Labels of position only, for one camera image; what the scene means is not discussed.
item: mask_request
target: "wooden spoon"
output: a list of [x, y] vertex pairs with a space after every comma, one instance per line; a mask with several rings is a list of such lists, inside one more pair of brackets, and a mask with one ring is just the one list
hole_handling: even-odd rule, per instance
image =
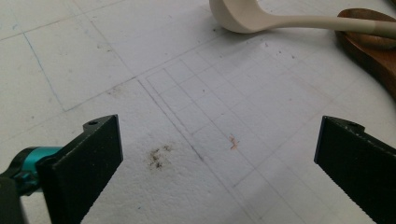
[[396, 39], [396, 23], [322, 16], [276, 16], [257, 0], [209, 0], [213, 16], [224, 28], [242, 34], [282, 27], [322, 28]]
[[[365, 8], [346, 9], [343, 18], [396, 21], [390, 16]], [[372, 35], [335, 32], [345, 52], [375, 77], [396, 100], [396, 40]]]

